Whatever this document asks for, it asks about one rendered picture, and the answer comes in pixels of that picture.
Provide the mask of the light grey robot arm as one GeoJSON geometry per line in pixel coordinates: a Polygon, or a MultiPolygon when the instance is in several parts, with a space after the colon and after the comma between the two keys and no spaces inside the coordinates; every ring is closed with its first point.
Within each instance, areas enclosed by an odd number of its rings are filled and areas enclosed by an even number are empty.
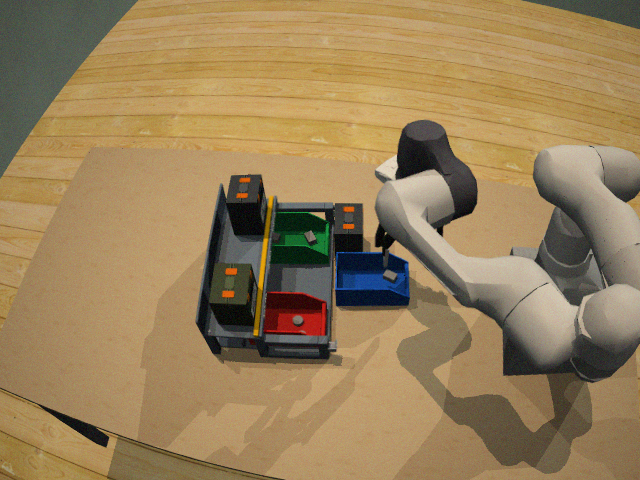
{"type": "Polygon", "coordinates": [[[435,230],[477,204],[476,179],[455,157],[440,124],[408,123],[397,155],[375,169],[380,225],[532,366],[570,358],[582,381],[611,377],[640,344],[640,220],[626,203],[640,192],[640,160],[614,146],[542,149],[533,179],[556,207],[534,261],[467,257],[435,230]]]}

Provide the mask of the blue bin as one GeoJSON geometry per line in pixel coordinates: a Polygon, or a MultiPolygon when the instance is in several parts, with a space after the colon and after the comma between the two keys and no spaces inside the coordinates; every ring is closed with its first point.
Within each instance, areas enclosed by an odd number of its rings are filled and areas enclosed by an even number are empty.
{"type": "Polygon", "coordinates": [[[336,306],[408,306],[408,263],[389,253],[385,268],[382,252],[336,252],[336,306]],[[386,269],[398,274],[394,283],[386,269]]]}

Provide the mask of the dark grey metal shelf rack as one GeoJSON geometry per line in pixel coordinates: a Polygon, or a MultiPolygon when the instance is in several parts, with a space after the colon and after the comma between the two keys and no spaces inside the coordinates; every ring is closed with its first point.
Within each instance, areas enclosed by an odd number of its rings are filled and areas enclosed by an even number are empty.
{"type": "Polygon", "coordinates": [[[218,324],[208,304],[215,263],[251,264],[258,286],[264,241],[264,235],[234,235],[223,184],[220,183],[195,320],[213,354],[221,354],[221,347],[258,349],[260,357],[268,358],[329,359],[329,352],[337,352],[337,339],[335,342],[330,342],[334,215],[333,202],[278,203],[277,196],[274,196],[260,331],[259,337],[254,337],[254,326],[218,324]],[[325,212],[325,220],[330,222],[329,264],[270,264],[276,212],[325,212]],[[328,336],[264,334],[267,292],[303,292],[327,301],[326,335],[328,336]],[[248,339],[254,339],[256,345],[251,345],[248,339]]]}

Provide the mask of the green open bin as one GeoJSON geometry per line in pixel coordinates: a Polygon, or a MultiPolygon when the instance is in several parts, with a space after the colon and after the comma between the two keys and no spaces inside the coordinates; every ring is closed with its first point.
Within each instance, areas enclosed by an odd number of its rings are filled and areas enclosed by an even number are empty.
{"type": "Polygon", "coordinates": [[[329,264],[330,222],[309,212],[276,212],[270,264],[329,264]],[[304,233],[312,231],[317,243],[309,246],[304,233]]]}

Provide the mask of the yellow flat bar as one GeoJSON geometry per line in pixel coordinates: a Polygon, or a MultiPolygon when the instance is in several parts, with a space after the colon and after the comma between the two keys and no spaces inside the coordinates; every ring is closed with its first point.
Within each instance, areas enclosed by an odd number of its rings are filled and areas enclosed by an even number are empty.
{"type": "Polygon", "coordinates": [[[265,233],[264,233],[264,241],[263,241],[263,249],[262,249],[261,266],[260,266],[259,284],[258,284],[258,294],[257,294],[256,313],[255,313],[255,324],[254,324],[254,334],[253,334],[254,337],[259,337],[261,307],[262,307],[262,297],[263,297],[263,287],[264,287],[265,268],[266,268],[266,259],[267,259],[267,250],[268,250],[268,241],[269,241],[269,232],[270,232],[273,201],[274,201],[274,197],[273,196],[269,196],[268,210],[267,210],[267,217],[266,217],[266,225],[265,225],[265,233]]]}

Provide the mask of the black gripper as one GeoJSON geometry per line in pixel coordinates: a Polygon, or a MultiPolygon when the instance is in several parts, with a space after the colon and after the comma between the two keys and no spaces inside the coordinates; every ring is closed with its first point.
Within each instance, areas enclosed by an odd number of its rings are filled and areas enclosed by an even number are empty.
{"type": "MultiPolygon", "coordinates": [[[[441,228],[437,228],[437,232],[443,237],[443,227],[441,228]]],[[[389,247],[394,243],[395,239],[393,239],[390,235],[386,234],[385,235],[385,230],[383,229],[383,227],[380,225],[378,225],[376,234],[375,234],[375,247],[383,247],[382,248],[382,255],[384,256],[384,267],[387,267],[388,264],[388,257],[389,257],[389,247]]]]}

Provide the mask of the red open bin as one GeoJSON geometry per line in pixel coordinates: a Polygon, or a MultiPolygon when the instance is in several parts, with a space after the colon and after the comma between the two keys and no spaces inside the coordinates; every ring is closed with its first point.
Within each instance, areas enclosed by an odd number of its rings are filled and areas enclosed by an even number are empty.
{"type": "Polygon", "coordinates": [[[303,292],[267,292],[264,334],[326,335],[326,323],[326,301],[303,292]],[[296,315],[303,318],[301,326],[293,324],[296,315]]]}

